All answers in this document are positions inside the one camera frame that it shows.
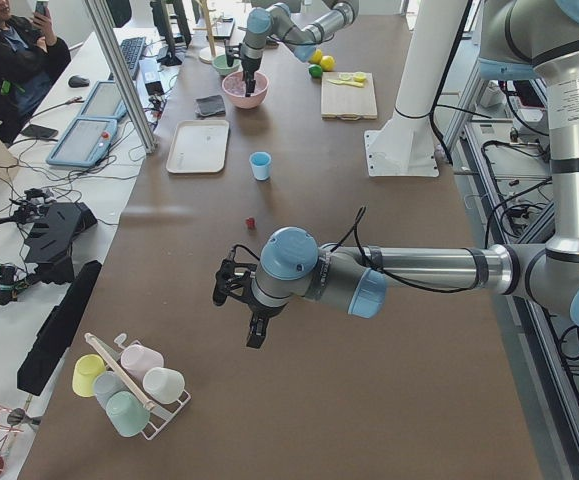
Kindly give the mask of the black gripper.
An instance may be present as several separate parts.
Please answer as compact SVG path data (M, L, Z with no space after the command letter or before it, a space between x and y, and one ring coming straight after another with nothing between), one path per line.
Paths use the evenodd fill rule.
M243 68L243 82L245 85L245 96L250 97L256 88L256 72L259 70L262 61L262 49L254 48L246 43L239 45L240 61Z
M239 263L225 258L215 274L212 301L222 306L228 297L246 304L252 315L246 346L260 349L267 335L269 318L279 315L284 306L270 306L259 301L253 293L253 280L257 266L253 263Z

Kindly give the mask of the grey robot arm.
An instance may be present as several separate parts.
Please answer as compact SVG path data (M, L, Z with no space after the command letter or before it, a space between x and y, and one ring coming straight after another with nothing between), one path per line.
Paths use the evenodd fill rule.
M260 68L268 38L275 37L298 60L307 62L318 45L328 41L338 30L353 24L358 17L358 1L325 1L325 4L329 11L305 27L294 23L290 8L282 2L251 10L244 39L237 47L226 50L229 61L238 58L241 62L246 97L255 91L255 73Z
M485 249L318 245L305 230L274 232L253 263L225 258L213 301L252 313L247 343L295 296L369 318L391 285L438 293L488 288L534 301L579 327L579 1L489 1L480 71L489 79L537 77L547 86L555 231L543 244Z

